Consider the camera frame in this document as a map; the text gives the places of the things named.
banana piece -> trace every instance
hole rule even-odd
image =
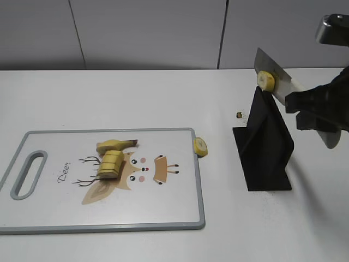
[[[262,90],[273,92],[275,87],[275,79],[271,73],[262,70],[258,73],[257,84]]]
[[[108,150],[100,163],[96,179],[117,178],[125,155],[122,151]]]
[[[200,157],[204,157],[208,154],[206,143],[202,138],[194,139],[194,151]]]
[[[125,148],[133,147],[138,143],[138,140],[126,140],[126,141],[120,141],[120,140],[107,140],[102,143],[97,144],[96,151],[100,156],[103,156],[106,151],[108,150],[116,150],[116,151],[122,151]]]

knife blade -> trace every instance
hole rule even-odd
[[[290,93],[306,90],[304,86],[286,73],[282,67],[260,48],[257,49],[254,68],[257,74],[262,70],[272,74],[275,79],[275,87],[272,94],[283,105],[285,105],[286,96]],[[341,136],[341,131],[336,133],[317,131],[317,133],[329,149],[334,148],[338,144]]]
[[[272,94],[285,105],[285,97],[292,92],[305,91],[305,88],[296,80],[290,77],[271,57],[269,57],[262,49],[257,49],[255,57],[255,71],[267,71],[272,74],[275,79],[275,87]]]

white table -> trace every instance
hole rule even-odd
[[[288,72],[311,88],[340,69]],[[204,229],[0,236],[1,261],[349,261],[348,134],[328,150],[280,106],[293,190],[248,192],[231,128],[255,87],[253,70],[0,72],[0,174],[29,130],[193,127],[209,148]]]

white cutting board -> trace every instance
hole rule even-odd
[[[194,138],[190,128],[29,132],[0,182],[0,233],[202,228]],[[123,182],[74,183],[93,181],[97,162],[79,159],[97,157],[96,143],[108,139],[139,141],[138,147],[124,150],[129,168],[121,174]],[[14,183],[28,155],[37,150],[45,151],[47,160],[36,187],[27,198],[15,200],[10,194]],[[160,155],[167,165],[178,165],[167,168],[174,173],[167,173],[163,184],[153,180]]]

black stand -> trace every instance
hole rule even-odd
[[[292,189],[285,166],[294,144],[271,93],[256,88],[247,127],[233,132],[249,191]]]

